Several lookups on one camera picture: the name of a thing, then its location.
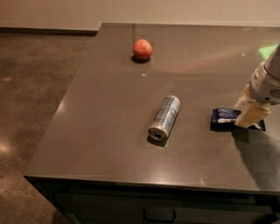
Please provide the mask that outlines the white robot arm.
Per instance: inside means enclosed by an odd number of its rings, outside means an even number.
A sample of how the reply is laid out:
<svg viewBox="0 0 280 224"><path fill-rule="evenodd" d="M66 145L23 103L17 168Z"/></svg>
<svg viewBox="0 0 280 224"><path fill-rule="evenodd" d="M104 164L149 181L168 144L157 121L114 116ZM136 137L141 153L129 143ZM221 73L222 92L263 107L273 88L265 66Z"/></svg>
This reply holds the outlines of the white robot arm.
<svg viewBox="0 0 280 224"><path fill-rule="evenodd" d="M248 128L270 115L270 107L280 104L280 45L259 64L234 105L240 110L235 125Z"/></svg>

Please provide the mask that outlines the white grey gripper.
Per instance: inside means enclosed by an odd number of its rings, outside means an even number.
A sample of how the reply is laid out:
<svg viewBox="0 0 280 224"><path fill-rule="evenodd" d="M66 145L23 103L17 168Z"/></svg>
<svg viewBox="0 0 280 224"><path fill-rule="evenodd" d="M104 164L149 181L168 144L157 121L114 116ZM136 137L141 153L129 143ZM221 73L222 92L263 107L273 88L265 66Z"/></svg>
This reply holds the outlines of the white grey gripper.
<svg viewBox="0 0 280 224"><path fill-rule="evenodd" d="M270 115L270 104L280 103L280 67L264 61L252 73L234 108L240 110L235 125L248 128Z"/></svg>

